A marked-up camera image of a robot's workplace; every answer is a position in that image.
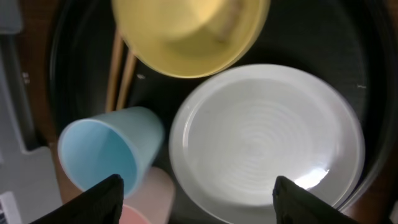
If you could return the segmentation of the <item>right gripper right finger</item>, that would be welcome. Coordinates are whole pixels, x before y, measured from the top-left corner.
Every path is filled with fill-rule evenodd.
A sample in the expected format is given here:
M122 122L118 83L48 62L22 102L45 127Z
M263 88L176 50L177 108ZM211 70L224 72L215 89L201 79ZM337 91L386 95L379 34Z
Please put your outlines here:
M276 178L272 196L278 224L358 224L284 176Z

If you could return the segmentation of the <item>yellow bowl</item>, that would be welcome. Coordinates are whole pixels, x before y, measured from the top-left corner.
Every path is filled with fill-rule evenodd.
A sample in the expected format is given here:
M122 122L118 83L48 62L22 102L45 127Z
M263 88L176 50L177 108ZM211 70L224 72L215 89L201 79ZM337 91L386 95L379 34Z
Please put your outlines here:
M145 65L175 78L227 69L255 43L270 0L112 0L116 25Z

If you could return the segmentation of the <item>white round plate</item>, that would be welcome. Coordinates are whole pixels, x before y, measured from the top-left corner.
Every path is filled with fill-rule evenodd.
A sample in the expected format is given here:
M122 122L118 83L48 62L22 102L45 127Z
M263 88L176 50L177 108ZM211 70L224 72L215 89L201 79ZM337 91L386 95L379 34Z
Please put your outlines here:
M188 197L225 223L272 223L284 176L339 207L361 176L359 119L332 86L272 64L221 72L196 87L169 138L173 172Z

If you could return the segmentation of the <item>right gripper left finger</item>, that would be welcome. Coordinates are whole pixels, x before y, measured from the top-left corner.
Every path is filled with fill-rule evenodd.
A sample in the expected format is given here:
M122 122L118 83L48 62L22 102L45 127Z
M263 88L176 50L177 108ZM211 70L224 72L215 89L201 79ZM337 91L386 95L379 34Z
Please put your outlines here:
M32 224L118 224L124 181L113 174Z

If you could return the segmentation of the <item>light blue plastic cup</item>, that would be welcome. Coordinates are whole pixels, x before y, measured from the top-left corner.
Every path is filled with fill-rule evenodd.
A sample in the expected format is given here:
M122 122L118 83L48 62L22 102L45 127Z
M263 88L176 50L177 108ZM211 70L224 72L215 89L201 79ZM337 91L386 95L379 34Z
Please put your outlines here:
M141 185L164 138L160 118L136 106L70 123L59 137L58 157L80 190L118 174L124 181L124 197L129 197Z

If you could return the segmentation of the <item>pink plastic cup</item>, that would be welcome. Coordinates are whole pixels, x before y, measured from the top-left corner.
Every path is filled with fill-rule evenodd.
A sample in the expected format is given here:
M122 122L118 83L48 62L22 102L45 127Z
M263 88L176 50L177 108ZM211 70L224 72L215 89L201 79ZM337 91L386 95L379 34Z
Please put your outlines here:
M151 168L139 188L124 199L120 224L167 224L175 200L175 184L158 167Z

